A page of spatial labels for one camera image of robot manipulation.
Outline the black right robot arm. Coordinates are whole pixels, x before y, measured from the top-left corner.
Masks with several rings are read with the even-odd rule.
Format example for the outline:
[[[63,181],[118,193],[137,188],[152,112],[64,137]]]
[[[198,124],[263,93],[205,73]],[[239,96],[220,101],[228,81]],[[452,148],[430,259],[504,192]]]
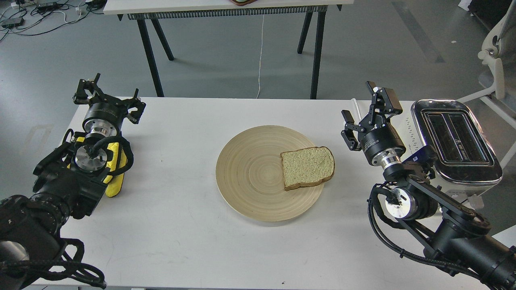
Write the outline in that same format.
[[[367,81],[372,102],[355,123],[343,110],[341,135],[351,151],[363,151],[385,179],[372,187],[367,215],[387,248],[401,258],[462,273],[491,290],[514,290],[515,246],[489,235],[492,226],[472,199],[498,184],[502,167],[468,106],[423,99],[410,108],[406,147],[391,123],[402,113],[394,90]]]

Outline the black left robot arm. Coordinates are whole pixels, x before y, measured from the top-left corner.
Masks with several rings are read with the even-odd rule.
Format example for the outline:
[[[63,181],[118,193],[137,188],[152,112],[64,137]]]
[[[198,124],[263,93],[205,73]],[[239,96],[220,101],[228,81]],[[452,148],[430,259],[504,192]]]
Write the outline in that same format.
[[[73,101],[88,106],[83,130],[67,130],[71,139],[37,164],[33,195],[1,201],[2,290],[67,278],[106,288],[103,272],[82,261],[83,242],[62,237],[60,230],[69,218],[90,216],[105,194],[120,192],[124,173],[134,164],[122,123],[127,118],[138,124],[146,104],[138,91],[130,99],[105,94],[99,78],[79,81]]]

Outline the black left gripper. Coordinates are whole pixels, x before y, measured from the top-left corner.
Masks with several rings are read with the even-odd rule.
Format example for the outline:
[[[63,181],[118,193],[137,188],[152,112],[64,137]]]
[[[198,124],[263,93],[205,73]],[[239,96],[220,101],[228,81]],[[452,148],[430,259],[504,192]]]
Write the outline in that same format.
[[[130,99],[114,98],[110,101],[107,99],[101,101],[101,89],[97,85],[100,77],[101,73],[97,73],[94,79],[80,79],[73,95],[73,103],[89,105],[82,124],[86,133],[117,136],[121,134],[124,118],[133,124],[138,124],[147,104],[138,97],[138,89]]]

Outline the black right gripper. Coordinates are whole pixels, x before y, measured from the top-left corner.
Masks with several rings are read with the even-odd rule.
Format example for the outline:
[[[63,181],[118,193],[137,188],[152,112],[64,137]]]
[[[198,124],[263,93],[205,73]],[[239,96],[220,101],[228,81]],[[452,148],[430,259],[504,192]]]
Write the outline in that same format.
[[[402,114],[402,106],[393,89],[366,82],[372,102],[366,117],[356,125],[349,110],[342,110],[344,129],[341,131],[348,149],[363,151],[372,166],[379,166],[388,155],[402,156],[407,150],[390,118]]]

